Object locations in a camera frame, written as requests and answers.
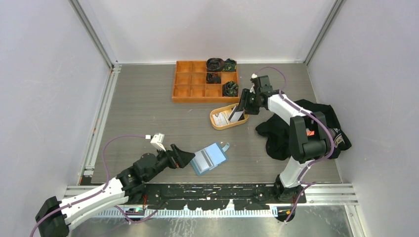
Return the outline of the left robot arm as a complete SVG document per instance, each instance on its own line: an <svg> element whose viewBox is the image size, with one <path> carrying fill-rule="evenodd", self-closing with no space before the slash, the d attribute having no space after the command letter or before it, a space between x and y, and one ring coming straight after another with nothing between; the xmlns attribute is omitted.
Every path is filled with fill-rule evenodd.
<svg viewBox="0 0 419 237"><path fill-rule="evenodd" d="M186 167L195 157L172 144L156 155L145 153L132 166L105 184L80 195L58 200L48 198L37 215L36 226L42 237L66 237L72 227L108 207L143 201L146 184L166 168Z"/></svg>

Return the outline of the blue leather card holder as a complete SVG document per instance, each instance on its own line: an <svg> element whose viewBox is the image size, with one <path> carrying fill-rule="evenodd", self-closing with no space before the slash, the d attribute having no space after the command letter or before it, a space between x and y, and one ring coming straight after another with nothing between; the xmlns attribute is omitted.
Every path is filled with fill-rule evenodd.
<svg viewBox="0 0 419 237"><path fill-rule="evenodd" d="M228 161L226 152L230 148L230 143L213 143L197 152L191 160L191 165L198 176L213 170Z"/></svg>

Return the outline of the black and white card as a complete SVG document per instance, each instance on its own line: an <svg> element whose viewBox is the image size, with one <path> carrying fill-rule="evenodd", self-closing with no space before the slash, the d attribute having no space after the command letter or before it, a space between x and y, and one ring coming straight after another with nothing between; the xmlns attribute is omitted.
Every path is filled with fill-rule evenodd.
<svg viewBox="0 0 419 237"><path fill-rule="evenodd" d="M235 123L242 120L243 113L244 109L240 108L239 105L234 106L231 110L231 113L229 114L228 121Z"/></svg>

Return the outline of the white patterned card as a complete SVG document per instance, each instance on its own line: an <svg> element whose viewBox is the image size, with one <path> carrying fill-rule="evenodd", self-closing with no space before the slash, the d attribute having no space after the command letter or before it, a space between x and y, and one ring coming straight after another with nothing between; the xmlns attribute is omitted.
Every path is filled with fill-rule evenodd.
<svg viewBox="0 0 419 237"><path fill-rule="evenodd" d="M214 125L218 127L229 125L231 123L228 121L229 114L229 111L223 111L212 114L211 117L214 121Z"/></svg>

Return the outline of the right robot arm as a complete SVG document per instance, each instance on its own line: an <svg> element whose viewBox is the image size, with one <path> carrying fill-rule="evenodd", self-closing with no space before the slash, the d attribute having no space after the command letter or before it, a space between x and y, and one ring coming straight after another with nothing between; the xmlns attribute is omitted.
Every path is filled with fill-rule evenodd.
<svg viewBox="0 0 419 237"><path fill-rule="evenodd" d="M246 115L259 114L265 108L278 115L289 126L290 159L274 183L277 201L288 202L302 190L301 181L316 162L328 159L334 152L333 137L325 115L312 112L291 101L280 89L274 90L268 76L251 77L252 87L243 89L238 110Z"/></svg>

